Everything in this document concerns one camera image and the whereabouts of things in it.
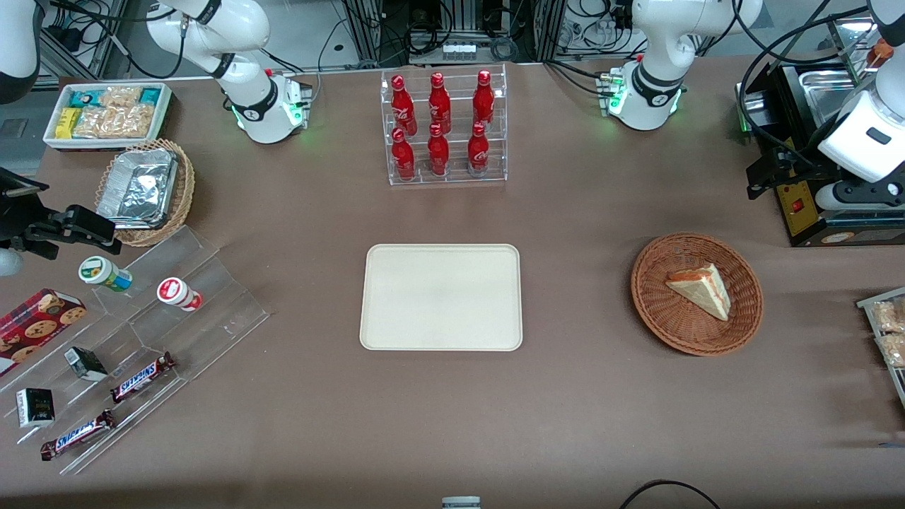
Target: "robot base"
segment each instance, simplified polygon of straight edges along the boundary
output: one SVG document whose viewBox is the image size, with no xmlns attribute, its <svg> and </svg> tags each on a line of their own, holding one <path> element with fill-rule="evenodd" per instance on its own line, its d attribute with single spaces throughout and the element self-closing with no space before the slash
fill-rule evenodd
<svg viewBox="0 0 905 509">
<path fill-rule="evenodd" d="M 239 127 L 258 143 L 276 143 L 308 127 L 311 113 L 311 89 L 303 90 L 298 82 L 274 75 L 277 101 L 260 120 L 243 119 L 233 107 Z"/>
<path fill-rule="evenodd" d="M 600 98 L 600 112 L 605 117 L 616 117 L 635 130 L 655 130 L 679 107 L 681 91 L 676 92 L 672 104 L 652 107 L 632 85 L 632 72 L 637 66 L 638 62 L 628 62 L 610 70 L 609 82 L 596 80 L 597 91 L 613 94 L 612 97 Z"/>
</svg>

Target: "cookie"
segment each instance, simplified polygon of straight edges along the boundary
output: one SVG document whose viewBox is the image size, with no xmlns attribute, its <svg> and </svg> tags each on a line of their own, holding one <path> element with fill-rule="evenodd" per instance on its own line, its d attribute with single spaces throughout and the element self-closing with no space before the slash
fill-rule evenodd
<svg viewBox="0 0 905 509">
<path fill-rule="evenodd" d="M 26 346 L 25 348 L 16 351 L 11 359 L 13 362 L 25 362 L 26 359 L 32 356 L 33 353 L 40 350 L 41 347 L 37 346 Z"/>
<path fill-rule="evenodd" d="M 52 293 L 48 293 L 44 297 L 42 297 L 40 301 L 38 301 L 38 311 L 47 312 L 49 314 L 56 314 L 60 312 L 63 305 L 65 305 L 65 303 L 60 297 L 57 297 Z"/>
<path fill-rule="evenodd" d="M 25 337 L 30 339 L 42 338 L 56 330 L 56 322 L 53 320 L 41 320 L 25 329 Z"/>
<path fill-rule="evenodd" d="M 72 325 L 73 323 L 81 320 L 81 317 L 85 316 L 86 312 L 88 311 L 81 306 L 72 308 L 60 316 L 60 323 L 62 323 L 63 325 Z"/>
</svg>

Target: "aluminum foil container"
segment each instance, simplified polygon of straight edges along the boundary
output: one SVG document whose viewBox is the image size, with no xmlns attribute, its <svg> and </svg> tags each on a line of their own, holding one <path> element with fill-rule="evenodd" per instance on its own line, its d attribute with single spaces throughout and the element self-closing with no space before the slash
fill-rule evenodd
<svg viewBox="0 0 905 509">
<path fill-rule="evenodd" d="M 117 229 L 158 229 L 176 182 L 179 157 L 166 149 L 123 152 L 113 159 L 98 214 Z"/>
</svg>

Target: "snickers bar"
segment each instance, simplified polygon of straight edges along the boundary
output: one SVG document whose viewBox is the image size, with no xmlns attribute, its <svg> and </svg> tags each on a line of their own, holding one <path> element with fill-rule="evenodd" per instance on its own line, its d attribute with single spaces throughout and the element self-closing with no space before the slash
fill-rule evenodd
<svg viewBox="0 0 905 509">
<path fill-rule="evenodd" d="M 154 359 L 154 362 L 148 364 L 146 368 L 136 373 L 132 378 L 122 382 L 119 387 L 111 389 L 110 394 L 113 395 L 113 403 L 120 403 L 123 399 L 138 393 L 151 383 L 153 379 L 159 377 L 164 371 L 169 370 L 173 366 L 176 366 L 176 363 L 167 351 L 162 356 Z"/>
<path fill-rule="evenodd" d="M 66 452 L 67 449 L 76 445 L 87 442 L 90 438 L 97 436 L 104 429 L 113 429 L 116 427 L 116 421 L 110 411 L 104 410 L 99 416 L 76 427 L 73 431 L 46 442 L 41 446 L 41 460 L 50 461 L 55 457 Z"/>
</svg>

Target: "yellow snack package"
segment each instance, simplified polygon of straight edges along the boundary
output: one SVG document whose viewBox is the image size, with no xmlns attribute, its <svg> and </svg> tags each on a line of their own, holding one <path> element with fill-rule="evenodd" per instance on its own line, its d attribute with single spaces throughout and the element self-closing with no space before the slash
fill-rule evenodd
<svg viewBox="0 0 905 509">
<path fill-rule="evenodd" d="M 75 124 L 79 121 L 80 115 L 80 108 L 63 108 L 60 111 L 60 119 L 57 121 L 57 127 L 53 132 L 53 136 L 57 139 L 72 138 L 72 128 L 74 128 Z"/>
</svg>

